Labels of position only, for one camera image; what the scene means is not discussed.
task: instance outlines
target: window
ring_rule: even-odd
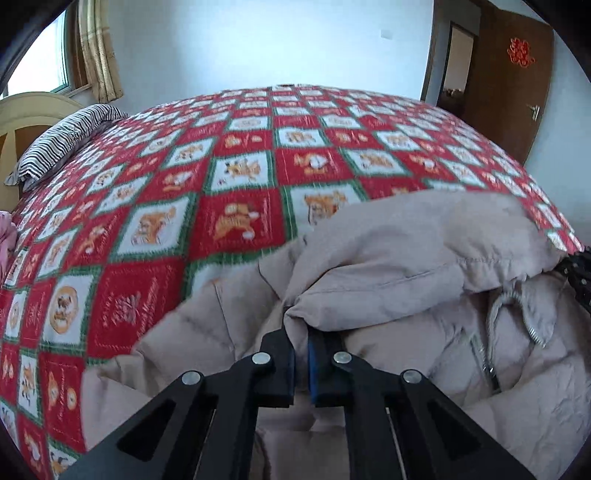
[[[2,92],[2,97],[23,92],[59,92],[68,87],[64,11],[27,50]]]

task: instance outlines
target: red checkered bedspread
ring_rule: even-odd
[[[0,291],[1,419],[40,478],[82,453],[80,379],[205,282],[351,203],[493,191],[580,248],[499,147],[415,100],[315,86],[225,91],[107,130],[26,197]]]

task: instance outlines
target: white wall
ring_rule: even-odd
[[[111,0],[115,104],[137,112],[276,83],[419,98],[432,21],[433,0]]]
[[[525,168],[591,245],[591,82],[556,34],[546,109]]]
[[[97,103],[96,99],[92,96],[92,90],[89,88],[75,93],[70,98],[78,103],[81,103],[83,106],[94,105]]]
[[[449,59],[447,61],[445,80],[443,81],[444,88],[459,90],[466,88],[473,46],[473,37],[457,28],[452,28]]]

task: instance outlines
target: striped pillowcase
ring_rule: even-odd
[[[67,116],[37,138],[17,165],[19,181],[39,180],[81,142],[93,135],[101,123],[127,118],[117,107],[99,103]]]

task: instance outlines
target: curtain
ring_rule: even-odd
[[[108,0],[79,0],[80,42],[88,83],[99,103],[123,97],[119,70],[107,25]]]

